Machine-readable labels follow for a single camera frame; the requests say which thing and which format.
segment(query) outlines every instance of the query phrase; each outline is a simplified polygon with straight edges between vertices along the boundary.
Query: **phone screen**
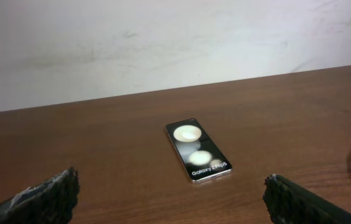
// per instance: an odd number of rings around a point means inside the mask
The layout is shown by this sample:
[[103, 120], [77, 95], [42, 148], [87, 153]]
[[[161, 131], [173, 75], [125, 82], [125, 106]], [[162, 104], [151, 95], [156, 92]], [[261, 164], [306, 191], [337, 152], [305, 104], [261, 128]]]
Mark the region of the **phone screen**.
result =
[[231, 171], [230, 162], [196, 119], [168, 124], [166, 130], [193, 182]]

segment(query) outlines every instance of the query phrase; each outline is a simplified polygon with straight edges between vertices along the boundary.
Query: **wooden table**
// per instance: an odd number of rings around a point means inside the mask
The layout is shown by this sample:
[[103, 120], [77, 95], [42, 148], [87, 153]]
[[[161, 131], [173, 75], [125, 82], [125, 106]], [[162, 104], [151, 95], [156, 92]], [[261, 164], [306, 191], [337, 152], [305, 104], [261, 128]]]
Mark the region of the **wooden table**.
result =
[[[231, 175], [188, 180], [164, 129], [186, 118]], [[74, 224], [270, 223], [272, 173], [351, 212], [351, 66], [0, 113], [0, 201], [70, 166]]]

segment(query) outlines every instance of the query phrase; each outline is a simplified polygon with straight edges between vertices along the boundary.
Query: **white wall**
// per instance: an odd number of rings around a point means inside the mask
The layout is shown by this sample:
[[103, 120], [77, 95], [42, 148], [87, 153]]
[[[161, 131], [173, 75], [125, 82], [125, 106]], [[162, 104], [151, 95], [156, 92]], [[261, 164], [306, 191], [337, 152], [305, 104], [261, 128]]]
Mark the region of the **white wall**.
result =
[[351, 0], [1, 0], [0, 111], [351, 65]]

